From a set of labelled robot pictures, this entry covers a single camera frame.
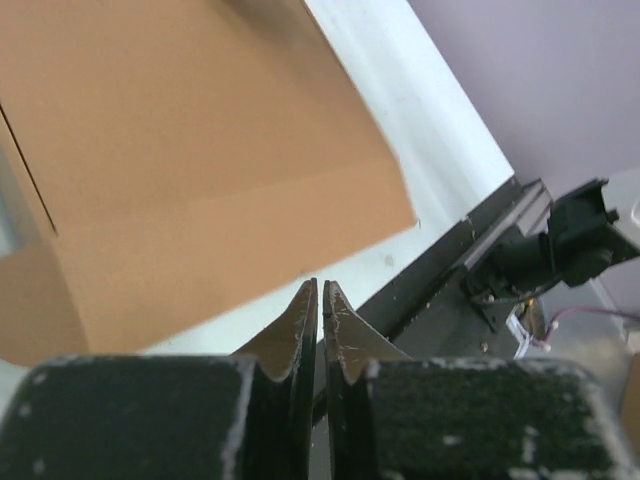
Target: lavender wall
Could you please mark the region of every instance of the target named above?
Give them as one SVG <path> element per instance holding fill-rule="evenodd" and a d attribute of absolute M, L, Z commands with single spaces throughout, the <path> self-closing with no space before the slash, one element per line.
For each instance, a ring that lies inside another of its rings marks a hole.
<path fill-rule="evenodd" d="M 640 2 L 410 0 L 521 181 L 640 165 Z M 640 262 L 604 274 L 640 308 Z"/>

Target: pink wire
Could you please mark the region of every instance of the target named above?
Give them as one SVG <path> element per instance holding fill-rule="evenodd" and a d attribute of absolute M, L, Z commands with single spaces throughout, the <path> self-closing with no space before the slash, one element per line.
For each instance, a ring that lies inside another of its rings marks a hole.
<path fill-rule="evenodd" d="M 614 315 L 616 317 L 623 317 L 623 318 L 628 318 L 630 320 L 640 321 L 640 314 L 636 314 L 636 313 L 622 312 L 620 310 L 612 310 L 609 308 L 600 308 L 600 307 L 567 307 L 567 308 L 563 308 L 553 316 L 553 318 L 551 319 L 551 326 L 547 329 L 547 333 L 544 339 L 532 340 L 531 343 L 537 347 L 548 347 L 549 341 L 551 340 L 551 336 L 553 335 L 553 332 L 558 328 L 560 319 L 572 313 L 595 313 L 600 315 Z"/>

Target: wire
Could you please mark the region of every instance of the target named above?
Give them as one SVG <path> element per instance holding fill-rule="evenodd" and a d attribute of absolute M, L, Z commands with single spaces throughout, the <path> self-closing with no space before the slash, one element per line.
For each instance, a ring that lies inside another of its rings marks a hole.
<path fill-rule="evenodd" d="M 550 349 L 549 341 L 551 340 L 553 332 L 558 329 L 558 326 L 560 325 L 560 319 L 572 313 L 595 313 L 598 315 L 614 315 L 616 317 L 628 318 L 630 320 L 636 320 L 640 322 L 640 314 L 637 313 L 623 312 L 621 310 L 600 307 L 567 307 L 563 308 L 553 316 L 553 318 L 551 319 L 551 325 L 547 329 L 545 337 L 542 340 L 533 339 L 531 342 L 532 345 L 542 347 L 548 351 Z"/>

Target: cardboard box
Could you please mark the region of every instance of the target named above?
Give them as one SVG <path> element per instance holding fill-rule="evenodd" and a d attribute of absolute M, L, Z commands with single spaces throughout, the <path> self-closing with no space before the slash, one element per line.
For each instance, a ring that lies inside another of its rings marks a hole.
<path fill-rule="evenodd" d="M 144 348 L 408 228 L 300 0 L 0 7 L 0 357 Z"/>
<path fill-rule="evenodd" d="M 620 409 L 620 421 L 636 457 L 640 458 L 640 356 L 638 353 L 633 357 L 629 378 L 627 379 L 627 388 Z"/>

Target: box flap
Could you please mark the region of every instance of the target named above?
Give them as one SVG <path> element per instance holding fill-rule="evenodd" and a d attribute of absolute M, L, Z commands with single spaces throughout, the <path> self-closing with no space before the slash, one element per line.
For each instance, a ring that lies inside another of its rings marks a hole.
<path fill-rule="evenodd" d="M 0 69 L 60 234 L 395 163 L 300 0 L 9 2 Z"/>
<path fill-rule="evenodd" d="M 139 350 L 411 223 L 401 185 L 380 162 L 92 225 L 53 244 L 91 350 Z"/>
<path fill-rule="evenodd" d="M 33 365 L 89 351 L 84 327 L 48 243 L 0 258 L 0 357 Z"/>

